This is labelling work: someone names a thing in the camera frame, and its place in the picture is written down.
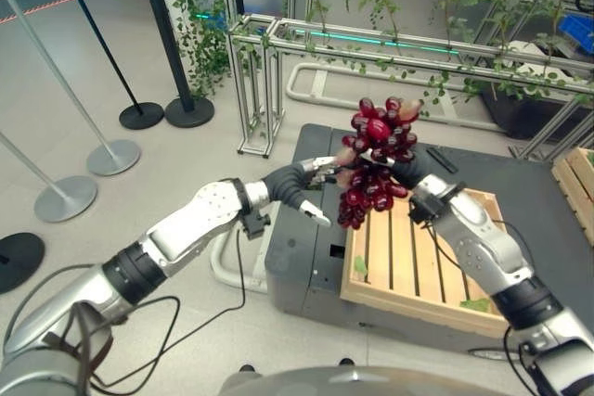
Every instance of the black stripe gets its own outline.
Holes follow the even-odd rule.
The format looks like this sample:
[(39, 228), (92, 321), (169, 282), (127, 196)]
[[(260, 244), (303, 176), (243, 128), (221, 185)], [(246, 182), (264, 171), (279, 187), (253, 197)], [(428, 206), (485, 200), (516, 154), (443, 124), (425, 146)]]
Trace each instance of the black stripe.
[(390, 270), (390, 289), (394, 289), (394, 254), (392, 253), (392, 211), (388, 211), (388, 262)]
[(365, 228), (367, 231), (367, 236), (365, 237), (365, 267), (368, 270), (368, 273), (365, 274), (365, 283), (369, 283), (369, 231), (371, 230), (371, 214), (368, 214), (367, 221), (365, 222)]
[(439, 289), (442, 292), (442, 302), (446, 303), (446, 290), (444, 288), (444, 275), (442, 273), (442, 260), (441, 260), (441, 253), (439, 252), (439, 249), (437, 248), (437, 245), (435, 243), (433, 243), (433, 248), (435, 249), (435, 258), (437, 259), (437, 271), (439, 274)]
[[(408, 202), (408, 210), (411, 211), (410, 201)], [(412, 271), (415, 274), (415, 295), (418, 297), (419, 292), (419, 272), (417, 270), (417, 244), (415, 243), (415, 226), (414, 222), (410, 221), (410, 241), (412, 245)]]

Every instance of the gray table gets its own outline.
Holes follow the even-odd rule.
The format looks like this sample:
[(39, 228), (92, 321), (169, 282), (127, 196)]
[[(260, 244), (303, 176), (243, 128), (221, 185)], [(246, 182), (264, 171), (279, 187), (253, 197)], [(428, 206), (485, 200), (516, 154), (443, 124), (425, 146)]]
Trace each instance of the gray table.
[[(347, 132), (306, 124), (294, 160), (336, 153)], [(506, 221), (523, 233), (540, 278), (594, 331), (594, 250), (546, 164), (439, 147), (459, 168), (456, 175), (435, 163), (434, 172), (455, 183), (493, 192)], [(306, 195), (336, 220), (340, 190), (325, 185)], [(366, 326), (382, 334), (453, 351), (498, 349), (500, 340), (464, 333), (419, 319), (341, 300), (341, 251), (346, 232), (337, 224), (321, 228), (298, 212), (281, 207), (265, 268), (268, 291), (277, 308), (340, 326)]]

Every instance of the stanchion base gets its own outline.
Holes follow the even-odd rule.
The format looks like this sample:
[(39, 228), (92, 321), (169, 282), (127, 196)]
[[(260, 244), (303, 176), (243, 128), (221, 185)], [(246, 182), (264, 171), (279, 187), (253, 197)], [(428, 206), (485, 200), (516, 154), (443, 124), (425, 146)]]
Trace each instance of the stanchion base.
[(56, 181), (56, 186), (66, 198), (48, 187), (35, 201), (35, 215), (44, 222), (68, 220), (88, 208), (97, 196), (97, 184), (88, 176), (70, 176)]
[(45, 245), (34, 234), (21, 232), (0, 240), (0, 293), (25, 283), (44, 259)]
[(154, 102), (141, 102), (142, 115), (135, 106), (130, 106), (120, 113), (120, 124), (126, 129), (142, 130), (158, 124), (165, 115), (163, 107)]
[(190, 112), (185, 112), (180, 98), (174, 99), (165, 108), (165, 119), (175, 127), (198, 127), (210, 121), (214, 116), (214, 105), (205, 97), (195, 102)]
[(97, 147), (86, 159), (89, 172), (101, 176), (110, 176), (127, 171), (140, 158), (140, 147), (127, 139), (118, 139), (109, 143), (113, 157), (103, 146)]

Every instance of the green light strip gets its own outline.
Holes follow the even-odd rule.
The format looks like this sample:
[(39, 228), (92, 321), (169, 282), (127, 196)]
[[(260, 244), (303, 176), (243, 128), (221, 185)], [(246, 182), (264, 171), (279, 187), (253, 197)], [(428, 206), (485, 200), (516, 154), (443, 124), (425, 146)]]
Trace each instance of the green light strip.
[[(295, 30), (299, 34), (305, 34), (305, 30)], [(365, 44), (376, 44), (380, 45), (383, 41), (379, 41), (377, 39), (368, 39), (366, 37), (355, 37), (355, 36), (347, 36), (344, 34), (335, 34), (332, 32), (309, 32), (314, 36), (321, 36), (321, 37), (331, 37), (334, 39), (342, 39), (344, 41), (354, 41), (354, 42), (363, 42)], [(383, 42), (384, 45), (388, 46), (401, 46), (403, 48), (418, 48), (419, 50), (427, 50), (427, 51), (434, 51), (437, 53), (450, 53), (452, 55), (457, 55), (458, 51), (456, 50), (444, 50), (443, 48), (438, 48), (435, 46), (420, 46), (420, 45), (411, 45), (411, 44), (397, 44), (395, 42)]]

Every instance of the stanchion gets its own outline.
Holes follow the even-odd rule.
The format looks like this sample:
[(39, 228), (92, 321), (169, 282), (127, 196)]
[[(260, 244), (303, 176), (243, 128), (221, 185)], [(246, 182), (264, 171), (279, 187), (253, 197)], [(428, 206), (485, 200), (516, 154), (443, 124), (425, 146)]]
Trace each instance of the stanchion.
[(84, 0), (78, 0), (78, 4), (81, 6), (81, 9), (83, 10), (84, 15), (86, 16), (86, 19), (91, 25), (93, 32), (95, 32), (95, 36), (97, 37), (99, 43), (103, 47), (105, 55), (110, 60), (113, 70), (118, 75), (118, 78), (120, 78), (123, 88), (128, 93), (128, 96), (130, 96), (130, 100), (132, 101), (132, 106), (126, 108), (120, 114), (120, 124), (126, 129), (141, 130), (152, 127), (153, 125), (160, 122), (163, 119), (164, 115), (163, 108), (159, 104), (155, 104), (154, 102), (142, 102), (139, 104), (138, 101), (136, 101), (136, 98), (132, 93), (132, 90), (130, 89), (128, 82), (123, 77), (120, 67), (118, 67), (117, 62), (111, 54), (110, 48), (105, 42), (105, 39), (103, 39), (103, 35), (101, 34), (101, 31), (95, 23), (93, 16), (91, 16), (91, 12), (89, 11), (89, 8), (86, 6), (86, 2)]
[(25, 18), (22, 10), (20, 9), (19, 4), (17, 4), (16, 0), (7, 0), (10, 7), (13, 9), (17, 17), (19, 18), (20, 24), (25, 29), (25, 32), (29, 35), (32, 42), (34, 43), (37, 51), (39, 51), (40, 55), (44, 59), (45, 63), (51, 69), (52, 73), (70, 97), (74, 106), (78, 109), (78, 111), (83, 115), (84, 120), (86, 123), (91, 127), (91, 130), (97, 136), (97, 139), (101, 143), (101, 146), (93, 150), (89, 155), (86, 166), (92, 173), (96, 173), (97, 175), (114, 175), (116, 173), (120, 173), (126, 171), (127, 169), (131, 168), (136, 164), (138, 159), (140, 158), (140, 147), (138, 147), (132, 141), (127, 140), (118, 140), (108, 143), (105, 139), (103, 134), (99, 131), (89, 114), (79, 101), (76, 94), (72, 91), (70, 85), (59, 71), (58, 66), (54, 62), (47, 50), (45, 49), (44, 45), (41, 43), (41, 40), (35, 33), (34, 29), (32, 28), (29, 21)]
[(37, 271), (45, 244), (35, 234), (21, 232), (0, 240), (0, 294), (25, 283)]
[(35, 201), (35, 215), (40, 220), (48, 223), (63, 222), (84, 211), (95, 200), (97, 185), (91, 178), (70, 176), (54, 183), (2, 132), (0, 132), (0, 143), (4, 144), (20, 162), (47, 185)]
[(187, 85), (184, 66), (177, 51), (177, 42), (171, 26), (165, 0), (149, 0), (157, 21), (165, 54), (169, 61), (179, 98), (165, 108), (165, 119), (175, 127), (197, 127), (210, 121), (214, 116), (214, 105), (206, 97), (192, 97)]

